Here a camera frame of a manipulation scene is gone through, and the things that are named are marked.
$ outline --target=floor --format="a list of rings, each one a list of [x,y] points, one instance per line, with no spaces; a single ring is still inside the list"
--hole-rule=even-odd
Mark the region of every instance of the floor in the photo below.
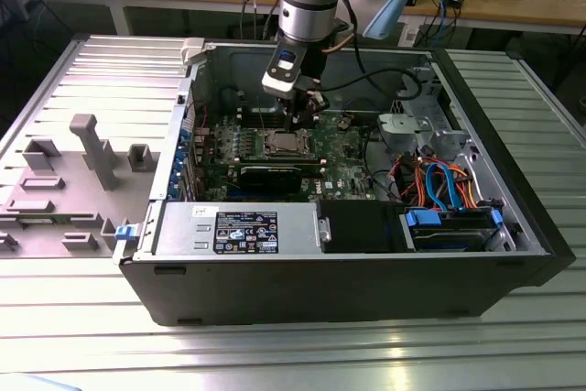
[[[105,7],[98,5],[51,4],[51,9],[76,33],[114,34],[114,25]],[[27,99],[36,90],[69,41],[67,31],[42,4],[27,5],[26,23],[8,21],[0,29],[0,133],[9,127]],[[130,8],[129,16],[137,35],[205,38],[237,38],[238,18],[232,13],[189,12],[151,8]],[[244,37],[252,38],[252,17],[244,18]],[[395,45],[400,26],[383,42]],[[372,44],[373,41],[361,42]],[[567,36],[458,28],[452,38],[441,38],[439,46],[464,49],[519,52],[542,80],[551,84],[560,60],[568,50]],[[581,124],[586,115],[579,99],[586,95],[586,78],[581,75],[586,61],[577,65],[560,85],[557,96]]]

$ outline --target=power supply label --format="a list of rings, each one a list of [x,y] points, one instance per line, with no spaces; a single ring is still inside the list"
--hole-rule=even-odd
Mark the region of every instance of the power supply label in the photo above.
[[[278,254],[276,212],[218,212],[216,254]]]

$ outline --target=metal slotted surface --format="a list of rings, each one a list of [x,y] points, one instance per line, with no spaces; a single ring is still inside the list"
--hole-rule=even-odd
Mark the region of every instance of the metal slotted surface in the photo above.
[[[55,77],[31,98],[37,98],[31,116],[0,159],[0,204],[27,167],[20,152],[33,136],[51,138],[61,151],[83,151],[69,129],[75,114],[95,114],[96,132],[110,140],[114,152],[138,143],[160,152],[185,77],[182,44],[180,38],[91,36],[73,41],[56,64]]]
[[[473,60],[466,62],[473,67]],[[494,63],[486,64],[495,71]],[[479,80],[490,80],[486,72]],[[522,81],[511,74],[515,69],[507,72]],[[529,89],[515,90],[531,96]],[[538,99],[502,97],[487,92],[486,100],[510,105],[533,101],[530,113],[524,107],[512,107],[519,110],[515,113],[485,107],[496,124],[513,124],[506,126],[506,133],[515,133],[517,124],[532,134],[531,121],[559,120],[549,104],[540,105]],[[528,142],[511,149],[523,167],[537,169],[536,161],[547,162],[531,156]],[[572,172],[569,167],[563,172],[567,179],[581,178],[580,146],[552,146],[547,151],[557,154],[556,161],[575,161]],[[543,167],[538,172],[542,174],[529,177],[545,178],[555,169],[550,163]],[[552,210],[567,210],[570,199],[579,200],[554,196],[559,194],[555,190],[538,191],[557,203],[555,208],[548,205]],[[562,231],[578,261],[542,288],[512,293],[480,319],[165,328],[150,319],[110,259],[0,260],[0,353],[5,353],[0,371],[43,375],[84,391],[129,386],[579,389],[586,386],[585,231],[573,223]]]
[[[554,223],[579,254],[586,246],[584,132],[525,63],[501,52],[449,53]]]

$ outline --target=blue latch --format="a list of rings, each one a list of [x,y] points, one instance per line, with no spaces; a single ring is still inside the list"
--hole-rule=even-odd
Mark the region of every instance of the blue latch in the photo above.
[[[503,215],[498,210],[492,210],[491,215],[497,226],[503,225]]]
[[[411,210],[406,215],[407,225],[415,226],[441,226],[441,218],[438,212],[432,210]]]
[[[125,224],[124,226],[118,226],[114,236],[116,240],[138,240],[140,236],[140,223]]]

